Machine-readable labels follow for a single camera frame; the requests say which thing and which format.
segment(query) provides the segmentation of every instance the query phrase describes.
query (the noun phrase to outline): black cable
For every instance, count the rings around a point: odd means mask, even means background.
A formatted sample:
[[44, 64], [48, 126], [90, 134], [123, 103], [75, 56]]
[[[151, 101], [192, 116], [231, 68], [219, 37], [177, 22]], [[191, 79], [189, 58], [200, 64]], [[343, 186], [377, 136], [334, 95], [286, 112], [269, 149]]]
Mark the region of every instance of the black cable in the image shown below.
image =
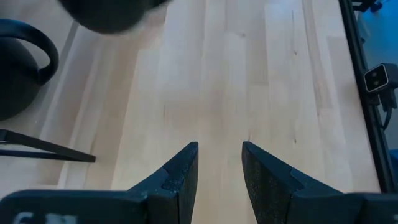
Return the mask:
[[388, 124], [390, 123], [391, 115], [392, 115], [392, 108], [389, 106], [388, 110], [387, 110], [386, 118], [384, 120], [384, 124], [383, 124], [383, 126], [381, 126], [381, 128], [383, 130], [386, 130]]

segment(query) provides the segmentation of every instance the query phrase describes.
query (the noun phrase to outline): wood grain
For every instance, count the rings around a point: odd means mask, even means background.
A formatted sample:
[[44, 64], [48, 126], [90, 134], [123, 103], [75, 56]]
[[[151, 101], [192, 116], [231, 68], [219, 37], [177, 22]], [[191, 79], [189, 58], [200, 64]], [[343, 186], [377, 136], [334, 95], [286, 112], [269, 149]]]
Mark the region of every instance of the wood grain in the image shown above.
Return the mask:
[[128, 189], [198, 141], [193, 223], [255, 223], [252, 141], [338, 190], [380, 191], [337, 0], [174, 0], [122, 36], [79, 27], [61, 77], [42, 136], [98, 161], [52, 164], [60, 189]]

